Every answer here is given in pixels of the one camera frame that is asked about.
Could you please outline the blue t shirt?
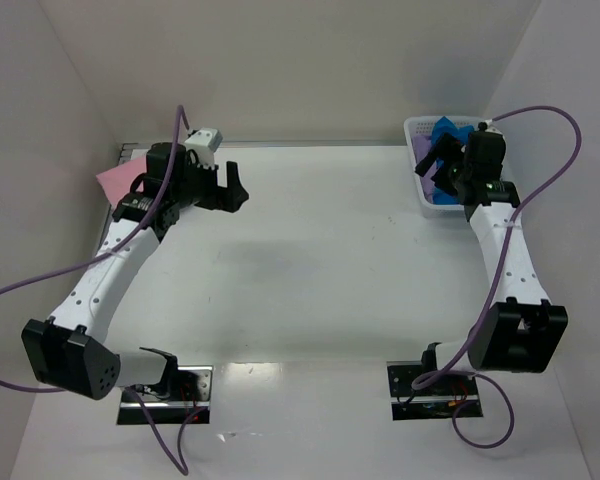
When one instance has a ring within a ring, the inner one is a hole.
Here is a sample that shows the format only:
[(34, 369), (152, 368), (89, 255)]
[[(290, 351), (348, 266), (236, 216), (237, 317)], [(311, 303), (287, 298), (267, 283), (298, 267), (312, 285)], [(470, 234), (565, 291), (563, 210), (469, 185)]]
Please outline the blue t shirt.
[[(462, 145), (465, 145), (468, 141), (469, 134), (475, 130), (473, 125), (466, 125), (458, 127), (446, 116), (441, 117), (434, 125), (430, 141), (431, 146), (444, 135), (449, 134), (458, 140)], [(438, 187), (433, 187), (431, 200), (436, 205), (456, 205), (457, 201), (449, 194), (445, 193)]]

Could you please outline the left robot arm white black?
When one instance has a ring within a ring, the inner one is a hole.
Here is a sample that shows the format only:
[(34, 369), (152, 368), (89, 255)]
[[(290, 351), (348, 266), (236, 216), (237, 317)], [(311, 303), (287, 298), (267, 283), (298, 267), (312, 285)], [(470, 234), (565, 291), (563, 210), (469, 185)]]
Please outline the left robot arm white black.
[(21, 338), (36, 379), (93, 400), (115, 388), (131, 387), (166, 397), (175, 387), (178, 359), (156, 348), (135, 354), (109, 350), (105, 340), (114, 314), (142, 265), (157, 250), (182, 210), (237, 212), (248, 200), (237, 163), (204, 164), (212, 151), (202, 146), (156, 143), (146, 169), (130, 183), (112, 215), (94, 264), (69, 296), (44, 320), (31, 319)]

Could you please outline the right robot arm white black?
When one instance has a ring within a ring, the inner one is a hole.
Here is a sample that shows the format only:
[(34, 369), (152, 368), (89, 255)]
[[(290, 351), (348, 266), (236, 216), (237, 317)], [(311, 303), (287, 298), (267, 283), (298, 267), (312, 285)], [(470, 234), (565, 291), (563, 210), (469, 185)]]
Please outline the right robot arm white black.
[(467, 338), (433, 343), (423, 353), (423, 389), (445, 374), (483, 371), (542, 373), (568, 325), (565, 307), (553, 303), (531, 260), (515, 185), (502, 179), (506, 144), (492, 130), (469, 133), (461, 142), (444, 133), (415, 172), (429, 169), (434, 185), (456, 197), (474, 232), (491, 285)]

